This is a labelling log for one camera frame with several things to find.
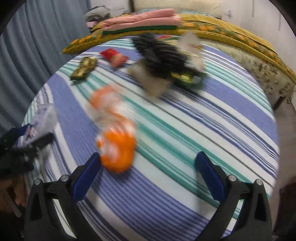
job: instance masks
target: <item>table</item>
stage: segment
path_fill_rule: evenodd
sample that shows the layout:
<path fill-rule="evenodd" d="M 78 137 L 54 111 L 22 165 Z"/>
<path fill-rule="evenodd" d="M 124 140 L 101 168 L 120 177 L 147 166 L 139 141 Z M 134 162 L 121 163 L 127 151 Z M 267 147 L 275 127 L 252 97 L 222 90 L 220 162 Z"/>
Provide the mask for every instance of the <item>table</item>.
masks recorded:
<path fill-rule="evenodd" d="M 86 82 L 70 81 L 84 56 L 110 47 L 130 58 L 123 68 L 114 70 L 101 59 Z M 271 106 L 258 83 L 232 58 L 207 45 L 202 54 L 209 76 L 202 89 L 171 86 L 154 100 L 126 73 L 140 58 L 131 37 L 95 46 L 66 63 L 42 87 L 25 116 L 23 124 L 39 105 L 54 103 L 59 119 L 53 143 L 26 176 L 28 190 L 36 178 L 52 181 L 71 174 L 97 151 L 100 128 L 91 120 L 88 98 L 95 89 L 117 83 L 124 87 L 125 101 L 135 108 L 138 121 L 133 166 L 121 175 L 103 170 L 78 203 L 103 240 L 194 240 L 218 206 L 193 166 L 202 150 L 228 175 L 245 182 L 262 179 L 270 197 L 279 162 Z M 56 208 L 61 212 L 58 203 Z M 62 213 L 60 217 L 70 234 Z"/>

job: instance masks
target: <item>silver bolt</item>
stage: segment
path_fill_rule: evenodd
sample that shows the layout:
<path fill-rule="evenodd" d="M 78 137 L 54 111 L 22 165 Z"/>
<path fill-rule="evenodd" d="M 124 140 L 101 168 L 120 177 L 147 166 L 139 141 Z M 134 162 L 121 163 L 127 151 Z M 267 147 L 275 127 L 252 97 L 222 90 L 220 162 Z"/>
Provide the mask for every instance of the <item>silver bolt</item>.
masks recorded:
<path fill-rule="evenodd" d="M 39 178 L 34 181 L 35 185 L 39 185 L 40 183 L 41 183 L 41 180 Z"/>
<path fill-rule="evenodd" d="M 263 184 L 263 182 L 262 182 L 260 179 L 257 179 L 256 182 L 257 182 L 257 184 L 260 185 L 260 186 Z"/>
<path fill-rule="evenodd" d="M 228 179 L 232 182 L 235 182 L 237 178 L 234 175 L 229 175 Z"/>
<path fill-rule="evenodd" d="M 68 179 L 69 179 L 69 176 L 68 175 L 62 175 L 61 176 L 61 181 L 62 182 L 66 182 L 66 181 L 68 181 Z"/>

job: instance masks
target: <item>tiled floor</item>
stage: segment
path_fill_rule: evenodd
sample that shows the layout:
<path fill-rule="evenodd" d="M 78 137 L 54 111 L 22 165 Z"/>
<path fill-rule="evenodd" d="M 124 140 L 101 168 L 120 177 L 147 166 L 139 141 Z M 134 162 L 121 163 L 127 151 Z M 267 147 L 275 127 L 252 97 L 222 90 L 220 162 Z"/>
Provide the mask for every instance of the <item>tiled floor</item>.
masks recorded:
<path fill-rule="evenodd" d="M 284 102 L 275 112 L 279 133 L 280 165 L 277 182 L 270 199 L 271 218 L 274 226 L 278 204 L 279 190 L 296 176 L 296 111 L 291 104 Z"/>

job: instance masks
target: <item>blue curtain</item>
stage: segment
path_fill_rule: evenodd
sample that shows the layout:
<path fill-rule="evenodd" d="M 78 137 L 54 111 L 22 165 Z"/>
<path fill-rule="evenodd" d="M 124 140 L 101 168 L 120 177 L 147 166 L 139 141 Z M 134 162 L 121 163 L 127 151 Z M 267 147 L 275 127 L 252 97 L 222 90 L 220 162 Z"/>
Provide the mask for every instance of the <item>blue curtain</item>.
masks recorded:
<path fill-rule="evenodd" d="M 87 0 L 27 0 L 0 36 L 0 136 L 20 126 L 42 85 L 73 58 L 60 52 L 89 34 Z"/>

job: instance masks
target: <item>red packet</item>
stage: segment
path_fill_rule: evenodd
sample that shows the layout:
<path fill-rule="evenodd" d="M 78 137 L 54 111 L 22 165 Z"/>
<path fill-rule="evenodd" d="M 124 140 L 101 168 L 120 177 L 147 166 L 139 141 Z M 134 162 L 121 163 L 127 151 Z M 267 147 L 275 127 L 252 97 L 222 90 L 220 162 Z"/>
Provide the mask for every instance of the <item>red packet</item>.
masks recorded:
<path fill-rule="evenodd" d="M 115 49 L 106 49 L 101 52 L 101 55 L 108 61 L 110 61 L 112 67 L 118 67 L 124 64 L 128 57 L 119 53 Z"/>

